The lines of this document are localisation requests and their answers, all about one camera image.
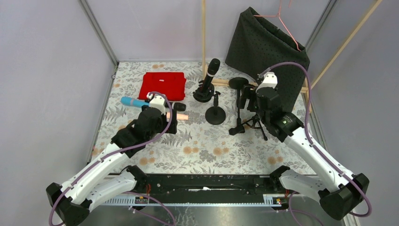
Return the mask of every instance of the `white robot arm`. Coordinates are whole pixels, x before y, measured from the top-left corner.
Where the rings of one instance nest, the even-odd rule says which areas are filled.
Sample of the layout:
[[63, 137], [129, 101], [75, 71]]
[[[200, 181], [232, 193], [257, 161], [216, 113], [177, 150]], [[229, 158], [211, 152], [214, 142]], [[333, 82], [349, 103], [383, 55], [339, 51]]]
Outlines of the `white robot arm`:
[[[124, 152], [122, 148], [137, 146], [151, 140], [163, 131], [169, 123], [166, 119], [165, 99], [159, 95], [150, 96], [149, 106], [144, 106], [137, 120], [133, 120], [111, 139], [111, 143], [85, 168], [61, 185], [50, 184], [46, 188], [51, 206], [66, 226], [80, 224], [98, 205], [120, 193], [143, 186], [145, 174], [137, 167], [129, 167], [116, 178], [100, 183], [115, 167], [121, 165], [135, 153], [145, 148], [141, 145]], [[167, 133], [177, 130], [176, 111]]]
[[282, 110], [276, 85], [275, 74], [267, 72], [263, 82], [255, 91], [256, 112], [269, 133], [296, 151], [320, 179], [298, 174], [289, 167], [282, 166], [271, 173], [271, 181], [276, 187], [297, 191], [316, 200], [332, 218], [341, 220], [363, 200], [349, 180], [356, 183], [364, 193], [369, 180], [363, 174], [354, 175], [335, 160], [311, 135], [306, 135], [303, 123], [292, 113]]

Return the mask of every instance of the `black fabric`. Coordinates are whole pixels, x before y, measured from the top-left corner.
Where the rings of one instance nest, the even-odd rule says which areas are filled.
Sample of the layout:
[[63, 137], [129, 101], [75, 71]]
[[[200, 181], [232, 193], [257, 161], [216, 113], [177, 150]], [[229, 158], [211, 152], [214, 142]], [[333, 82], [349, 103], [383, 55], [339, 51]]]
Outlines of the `black fabric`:
[[[270, 23], [264, 17], [255, 17], [258, 13], [251, 7], [239, 16], [236, 30], [226, 57], [226, 64], [254, 78], [268, 67], [292, 61], [299, 63], [306, 70], [309, 58], [305, 47]], [[283, 110], [291, 112], [298, 98], [305, 74], [293, 65], [273, 69], [278, 78], [277, 92], [281, 96]]]

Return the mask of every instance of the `table surface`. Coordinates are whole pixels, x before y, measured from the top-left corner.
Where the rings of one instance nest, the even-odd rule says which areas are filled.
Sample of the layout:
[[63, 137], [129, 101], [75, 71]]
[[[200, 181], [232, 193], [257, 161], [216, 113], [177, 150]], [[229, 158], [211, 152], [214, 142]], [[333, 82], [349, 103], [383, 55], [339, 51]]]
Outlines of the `table surface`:
[[[107, 103], [104, 118], [92, 152], [94, 159], [110, 142], [116, 132], [136, 119], [141, 108], [125, 106], [122, 97], [137, 98], [142, 77], [146, 72], [184, 72], [187, 79], [184, 114], [189, 120], [178, 121], [176, 135], [165, 134], [159, 140], [114, 169], [119, 173], [127, 165], [138, 165], [146, 173], [205, 173], [205, 174], [270, 174], [281, 165], [289, 166], [301, 174], [315, 174], [309, 165], [293, 150], [270, 136], [264, 141], [259, 129], [246, 128], [243, 134], [230, 136], [228, 130], [236, 126], [236, 91], [229, 87], [215, 87], [221, 92], [219, 106], [226, 111], [221, 125], [211, 125], [205, 120], [205, 111], [212, 106], [197, 102], [192, 97], [202, 78], [198, 62], [121, 62]], [[245, 77], [244, 73], [222, 63], [218, 79]], [[301, 96], [296, 100], [293, 113], [304, 121], [305, 106]], [[254, 113], [241, 110], [241, 118], [250, 119]]]

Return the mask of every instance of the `pink hanger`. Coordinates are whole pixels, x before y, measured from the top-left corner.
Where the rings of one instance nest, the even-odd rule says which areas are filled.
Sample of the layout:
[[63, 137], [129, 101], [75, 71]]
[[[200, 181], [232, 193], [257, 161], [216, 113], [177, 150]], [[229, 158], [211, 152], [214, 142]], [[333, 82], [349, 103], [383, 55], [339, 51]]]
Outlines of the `pink hanger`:
[[[282, 20], [281, 17], [280, 17], [280, 15], [281, 15], [281, 4], [282, 4], [282, 2], [283, 2], [283, 0], [280, 0], [279, 11], [278, 11], [278, 13], [277, 13], [275, 16], [262, 16], [262, 15], [255, 15], [255, 16], [257, 16], [257, 17], [278, 17], [279, 20], [281, 21], [281, 23], [283, 24], [284, 28], [285, 28], [286, 31], [288, 32], [289, 36], [291, 36], [292, 40], [294, 40], [294, 42], [295, 42], [295, 44], [296, 44], [296, 49], [297, 49], [298, 51], [301, 51], [301, 50], [299, 49], [298, 42], [296, 42], [296, 40], [295, 40], [294, 37], [292, 36], [291, 32], [289, 32], [287, 26], [285, 25], [285, 23], [283, 22], [283, 20]], [[289, 1], [288, 7], [291, 7], [291, 2], [292, 2], [292, 0]]]

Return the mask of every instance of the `folded red towel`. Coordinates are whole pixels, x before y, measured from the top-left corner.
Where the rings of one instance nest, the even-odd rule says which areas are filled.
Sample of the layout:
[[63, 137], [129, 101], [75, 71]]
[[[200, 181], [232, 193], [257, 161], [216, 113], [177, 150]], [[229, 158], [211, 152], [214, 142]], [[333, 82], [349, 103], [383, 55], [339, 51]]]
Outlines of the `folded red towel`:
[[183, 72], [147, 72], [138, 99], [146, 100], [149, 92], [157, 91], [165, 94], [170, 101], [181, 101], [185, 97], [185, 84]]

